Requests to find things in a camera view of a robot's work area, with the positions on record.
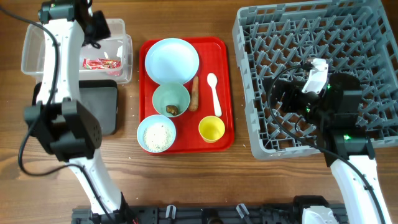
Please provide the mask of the white tissue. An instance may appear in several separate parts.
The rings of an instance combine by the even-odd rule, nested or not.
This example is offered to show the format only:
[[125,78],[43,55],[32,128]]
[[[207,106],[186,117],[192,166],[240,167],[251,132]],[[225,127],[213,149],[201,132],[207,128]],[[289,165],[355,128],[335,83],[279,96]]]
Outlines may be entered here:
[[122,58],[123,57],[123,46],[122,45],[118,48],[116,56],[118,58]]

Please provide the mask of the red snack wrapper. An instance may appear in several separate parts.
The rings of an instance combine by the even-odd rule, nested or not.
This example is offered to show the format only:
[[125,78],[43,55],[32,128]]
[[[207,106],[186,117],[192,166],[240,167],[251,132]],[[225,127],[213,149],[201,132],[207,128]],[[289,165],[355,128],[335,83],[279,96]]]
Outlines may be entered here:
[[88,70],[114,69],[121,66],[120,60],[97,58],[94,60],[85,58],[83,68]]

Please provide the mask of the yellow cup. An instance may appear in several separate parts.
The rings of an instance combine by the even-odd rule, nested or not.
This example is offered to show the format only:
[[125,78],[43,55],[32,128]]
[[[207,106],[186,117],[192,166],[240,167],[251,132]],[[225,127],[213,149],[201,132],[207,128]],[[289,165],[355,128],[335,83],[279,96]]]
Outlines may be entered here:
[[223,137],[226,128],[221,118],[217,116],[206,116],[200,121],[198,130],[205,142],[214,143]]

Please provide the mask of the green bowl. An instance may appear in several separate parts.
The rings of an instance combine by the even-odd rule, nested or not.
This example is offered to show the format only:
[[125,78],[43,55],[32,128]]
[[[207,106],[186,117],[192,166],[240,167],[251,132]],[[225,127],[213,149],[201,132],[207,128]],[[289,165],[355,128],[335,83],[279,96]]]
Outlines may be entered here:
[[[190,94],[188,90],[179,83],[167,83],[160,85],[152,96],[152,105],[158,114],[169,118],[182,115],[190,104]],[[167,105],[175,105],[179,114],[172,116],[166,112]]]

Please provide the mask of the orange carrot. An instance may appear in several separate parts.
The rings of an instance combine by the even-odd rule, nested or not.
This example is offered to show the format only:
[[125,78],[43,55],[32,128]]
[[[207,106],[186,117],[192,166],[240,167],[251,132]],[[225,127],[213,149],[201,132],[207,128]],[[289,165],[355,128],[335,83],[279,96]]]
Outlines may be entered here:
[[199,86],[199,79],[197,76],[195,76],[193,78],[193,83],[192,83],[190,104],[188,106],[189,111],[196,111],[198,109],[198,99],[199,99],[198,86]]

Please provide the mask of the brown food scrap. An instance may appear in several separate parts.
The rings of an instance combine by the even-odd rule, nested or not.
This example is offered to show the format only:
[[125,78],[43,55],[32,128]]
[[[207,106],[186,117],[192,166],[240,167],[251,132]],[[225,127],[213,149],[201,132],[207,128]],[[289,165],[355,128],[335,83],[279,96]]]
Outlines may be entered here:
[[176,116],[179,114],[179,110],[175,105],[167,105],[166,106],[166,112],[168,114],[171,114],[172,116]]

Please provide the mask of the light blue bowl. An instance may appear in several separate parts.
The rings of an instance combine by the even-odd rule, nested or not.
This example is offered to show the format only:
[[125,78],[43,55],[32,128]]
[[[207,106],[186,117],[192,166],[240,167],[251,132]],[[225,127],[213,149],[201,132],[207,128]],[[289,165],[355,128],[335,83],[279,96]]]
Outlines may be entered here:
[[142,120],[137,128],[137,141],[150,153],[161,153],[174,143],[177,131],[171,119],[155,114]]

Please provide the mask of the white rice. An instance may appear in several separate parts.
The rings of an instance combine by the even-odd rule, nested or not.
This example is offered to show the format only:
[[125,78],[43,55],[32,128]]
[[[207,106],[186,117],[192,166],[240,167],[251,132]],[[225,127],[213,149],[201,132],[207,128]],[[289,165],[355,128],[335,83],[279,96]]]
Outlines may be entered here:
[[174,141],[174,135],[169,126],[164,123],[155,123],[144,131],[144,144],[150,152],[167,150]]

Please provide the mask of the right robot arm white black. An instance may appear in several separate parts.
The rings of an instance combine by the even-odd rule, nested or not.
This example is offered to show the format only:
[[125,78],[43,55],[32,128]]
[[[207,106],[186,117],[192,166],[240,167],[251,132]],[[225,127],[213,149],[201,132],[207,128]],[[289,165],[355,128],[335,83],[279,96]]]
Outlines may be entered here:
[[375,150],[364,129],[356,124],[362,90],[359,80],[346,73],[332,74],[321,94],[273,79],[268,106],[283,98],[283,111],[297,112],[321,132],[325,156],[340,188],[350,223],[391,223],[377,176]]

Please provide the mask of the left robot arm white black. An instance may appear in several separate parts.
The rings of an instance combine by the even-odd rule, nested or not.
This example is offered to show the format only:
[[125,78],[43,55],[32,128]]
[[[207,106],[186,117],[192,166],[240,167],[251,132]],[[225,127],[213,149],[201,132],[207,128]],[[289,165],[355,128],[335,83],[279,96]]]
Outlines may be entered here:
[[91,203],[93,223],[132,223],[134,213],[111,180],[100,154],[99,121],[80,101],[81,48],[96,49],[111,33],[91,1],[47,1],[36,25],[44,32],[44,74],[35,103],[24,111],[28,136],[79,180]]

